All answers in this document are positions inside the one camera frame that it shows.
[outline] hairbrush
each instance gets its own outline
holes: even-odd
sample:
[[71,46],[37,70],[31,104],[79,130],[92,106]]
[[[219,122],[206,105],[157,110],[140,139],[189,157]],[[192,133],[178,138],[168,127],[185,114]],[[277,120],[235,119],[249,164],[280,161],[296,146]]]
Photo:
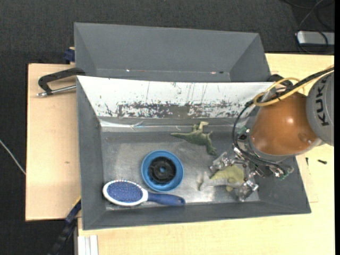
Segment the hairbrush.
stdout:
[[113,204],[135,206],[145,201],[152,201],[168,206],[183,206],[185,200],[172,194],[151,193],[142,186],[128,180],[114,180],[103,187],[104,197]]

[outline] yellow cable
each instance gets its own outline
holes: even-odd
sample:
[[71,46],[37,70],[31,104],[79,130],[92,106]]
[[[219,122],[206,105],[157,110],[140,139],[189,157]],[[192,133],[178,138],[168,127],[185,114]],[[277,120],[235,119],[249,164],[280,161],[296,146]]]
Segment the yellow cable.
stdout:
[[261,96],[263,96],[266,92],[268,92],[269,90],[271,90],[272,88],[274,88],[276,85],[278,85],[278,84],[280,84],[280,83],[282,83],[283,81],[286,81],[286,80],[297,80],[297,81],[299,81],[299,79],[297,79],[297,78],[284,78],[284,79],[281,79],[281,80],[275,82],[275,83],[272,84],[266,91],[261,92],[261,93],[259,93],[258,95],[256,95],[256,96],[254,97],[254,99],[253,99],[254,104],[255,104],[256,106],[259,106],[259,107],[264,107],[264,106],[272,105],[272,104],[274,104],[274,103],[277,103],[277,102],[279,102],[279,101],[281,101],[281,100],[287,98],[288,96],[291,96],[292,94],[294,94],[295,92],[299,91],[300,89],[304,89],[304,87],[305,87],[306,85],[308,85],[310,82],[314,81],[314,79],[312,79],[312,80],[310,80],[310,81],[308,81],[308,82],[306,82],[306,83],[304,83],[304,84],[302,84],[302,85],[296,87],[295,89],[293,89],[293,90],[291,90],[291,91],[285,93],[284,95],[280,96],[279,98],[275,98],[275,99],[273,99],[273,100],[270,100],[270,101],[267,101],[267,102],[263,102],[263,103],[257,101],[257,100],[258,100]]

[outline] white cable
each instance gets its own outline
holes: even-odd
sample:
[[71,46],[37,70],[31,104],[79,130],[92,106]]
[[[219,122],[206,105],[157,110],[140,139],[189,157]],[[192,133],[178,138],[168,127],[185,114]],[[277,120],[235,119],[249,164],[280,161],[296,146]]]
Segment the white cable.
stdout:
[[22,166],[19,164],[19,162],[16,160],[16,158],[14,157],[13,153],[8,149],[8,147],[2,142],[2,140],[0,139],[0,143],[1,145],[7,150],[8,154],[11,155],[12,159],[15,161],[16,165],[20,168],[21,172],[23,172],[26,175],[25,170],[22,168]]

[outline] wooden table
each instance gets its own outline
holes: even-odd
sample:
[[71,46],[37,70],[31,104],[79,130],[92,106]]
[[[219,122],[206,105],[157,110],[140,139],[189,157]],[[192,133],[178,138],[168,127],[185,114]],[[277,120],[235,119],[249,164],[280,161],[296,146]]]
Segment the wooden table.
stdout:
[[[266,57],[271,71],[283,77],[303,78],[334,64],[333,56]],[[42,91],[37,83],[41,76],[71,67],[74,65],[29,65],[27,221],[65,218],[80,196],[75,91],[47,98],[36,96]],[[74,78],[54,82],[53,86],[72,84]],[[83,231],[79,218],[78,234],[98,235],[100,255],[334,254],[334,147],[314,148],[298,160],[311,214],[95,231]]]

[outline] dinosaur toy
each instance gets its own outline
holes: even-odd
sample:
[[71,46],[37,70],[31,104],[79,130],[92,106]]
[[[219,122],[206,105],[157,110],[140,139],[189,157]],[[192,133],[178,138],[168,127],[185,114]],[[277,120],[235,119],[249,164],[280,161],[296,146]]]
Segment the dinosaur toy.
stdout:
[[226,190],[231,192],[234,188],[239,188],[244,182],[243,170],[236,165],[227,166],[224,170],[219,170],[209,178],[208,174],[204,174],[203,182],[200,190],[211,186],[225,185]]
[[187,142],[193,143],[194,145],[206,146],[207,153],[210,155],[216,155],[217,149],[213,147],[211,141],[210,133],[203,133],[203,127],[208,125],[208,122],[200,122],[199,125],[194,125],[192,127],[192,132],[190,133],[171,133],[172,136],[184,139]]

